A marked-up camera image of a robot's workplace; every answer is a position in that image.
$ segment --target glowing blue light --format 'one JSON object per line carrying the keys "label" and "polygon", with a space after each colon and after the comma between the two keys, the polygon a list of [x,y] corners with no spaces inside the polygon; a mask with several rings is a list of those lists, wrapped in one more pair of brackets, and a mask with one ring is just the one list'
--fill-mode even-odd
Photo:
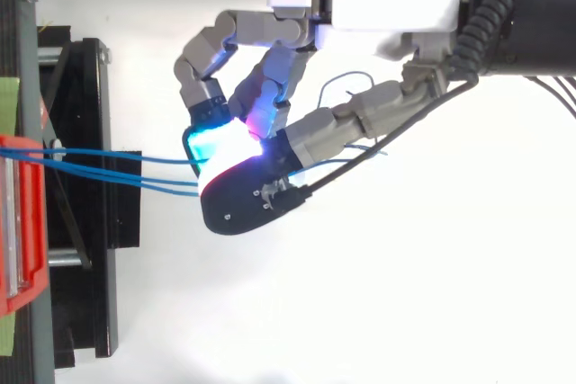
{"label": "glowing blue light", "polygon": [[200,193],[218,175],[253,156],[261,156],[263,152],[260,142],[252,137],[248,126],[239,119],[191,135],[188,147],[194,159],[207,159],[198,165],[201,170],[198,179]]}

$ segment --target blue wire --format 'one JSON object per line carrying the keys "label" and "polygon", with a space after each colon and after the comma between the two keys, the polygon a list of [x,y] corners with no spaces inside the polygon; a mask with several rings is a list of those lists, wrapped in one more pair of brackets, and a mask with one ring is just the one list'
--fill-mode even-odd
{"label": "blue wire", "polygon": [[177,190],[173,190],[173,189],[162,188],[162,187],[154,186],[154,185],[148,184],[148,183],[142,183],[142,182],[138,182],[138,181],[134,181],[134,180],[130,180],[130,179],[123,179],[123,178],[118,177],[116,175],[91,174],[91,173],[88,173],[86,171],[71,168],[68,165],[63,165],[64,163],[60,163],[57,161],[51,161],[49,159],[39,159],[37,157],[10,155],[10,154],[2,153],[2,152],[0,152],[0,156],[12,158],[12,159],[17,160],[17,161],[31,162],[34,164],[45,165],[49,168],[57,169],[63,173],[68,173],[68,174],[76,175],[79,177],[85,177],[86,179],[90,179],[90,180],[96,180],[96,181],[108,182],[108,183],[126,184],[128,186],[134,186],[137,188],[150,189],[151,191],[171,193],[173,195],[180,195],[180,196],[185,196],[185,197],[198,197],[199,196],[197,192],[185,192],[185,191],[177,191]]}
{"label": "blue wire", "polygon": [[47,161],[47,162],[51,162],[51,163],[54,163],[55,165],[57,165],[56,166],[57,168],[58,168],[58,166],[62,166],[62,167],[67,167],[68,169],[71,169],[71,170],[77,170],[79,172],[106,175],[106,176],[110,176],[110,177],[117,177],[120,179],[130,180],[130,181],[134,181],[134,182],[150,182],[150,183],[160,183],[160,184],[171,184],[173,186],[193,186],[193,187],[198,186],[198,183],[196,183],[196,182],[179,182],[179,181],[172,181],[172,180],[156,179],[156,178],[152,178],[152,177],[142,177],[142,176],[135,175],[135,174],[120,173],[117,171],[111,171],[111,170],[106,170],[106,169],[102,169],[102,168],[96,168],[94,166],[72,164],[72,163],[63,162],[63,161],[62,162],[52,161],[49,159],[43,159],[43,158],[38,158],[38,157],[28,157],[26,155],[24,155],[24,156],[23,155],[17,155],[17,154],[15,155],[14,153],[11,153],[11,152],[4,152],[4,149],[2,149],[2,151],[0,151],[0,155],[2,155],[4,157],[12,157],[14,159],[26,157],[28,159],[21,159],[21,160],[27,160],[28,162],[38,162],[39,164],[43,164],[42,161]]}
{"label": "blue wire", "polygon": [[88,155],[88,156],[102,156],[102,157],[117,157],[119,159],[130,159],[132,161],[154,162],[157,164],[173,164],[173,165],[189,165],[200,164],[206,161],[192,161],[188,159],[165,159],[162,157],[150,157],[131,155],[130,153],[123,152],[109,152],[106,150],[97,150],[93,148],[18,148],[18,147],[3,147],[3,150],[16,153],[40,153],[43,155]]}

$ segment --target white background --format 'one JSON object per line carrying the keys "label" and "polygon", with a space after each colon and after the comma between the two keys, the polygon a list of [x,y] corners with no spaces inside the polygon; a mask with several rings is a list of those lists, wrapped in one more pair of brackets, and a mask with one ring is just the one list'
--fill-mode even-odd
{"label": "white background", "polygon": [[[180,157],[174,60],[219,11],[265,5],[40,0],[38,21],[112,48],[114,149]],[[228,94],[261,54],[243,49],[220,73]],[[349,69],[381,81],[400,66],[319,54],[293,117]],[[365,86],[343,80],[327,102]],[[195,199],[144,192],[141,248],[118,253],[120,348],[80,353],[58,384],[574,382],[575,137],[554,98],[488,78],[389,156],[242,237],[211,234]]]}

